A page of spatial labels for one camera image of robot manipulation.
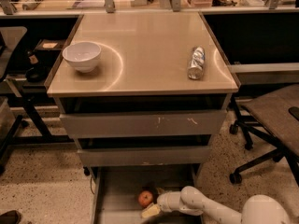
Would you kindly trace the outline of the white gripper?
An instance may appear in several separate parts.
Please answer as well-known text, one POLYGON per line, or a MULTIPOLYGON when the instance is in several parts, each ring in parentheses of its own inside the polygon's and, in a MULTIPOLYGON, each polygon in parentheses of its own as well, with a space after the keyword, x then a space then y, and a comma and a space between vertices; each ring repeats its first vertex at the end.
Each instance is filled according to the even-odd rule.
POLYGON ((180 206, 180 192, 170 191, 165 192, 165 189, 156 188, 157 193, 160 195, 157 198, 157 203, 151 203, 147 208, 141 212, 143 218, 154 217, 163 212, 178 211, 180 206))

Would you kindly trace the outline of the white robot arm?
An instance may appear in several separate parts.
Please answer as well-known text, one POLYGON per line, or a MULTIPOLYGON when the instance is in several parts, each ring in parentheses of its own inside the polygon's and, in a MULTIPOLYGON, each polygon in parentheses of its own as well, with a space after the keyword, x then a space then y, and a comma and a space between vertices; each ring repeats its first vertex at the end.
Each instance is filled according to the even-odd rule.
POLYGON ((143 190, 138 196, 138 203, 144 208, 141 212, 143 218, 178 211, 191 216, 207 214, 219 224, 291 224, 282 205, 265 195, 250 197, 241 213, 209 199, 192 186, 186 186, 181 191, 158 189, 157 200, 154 200, 151 191, 143 190))

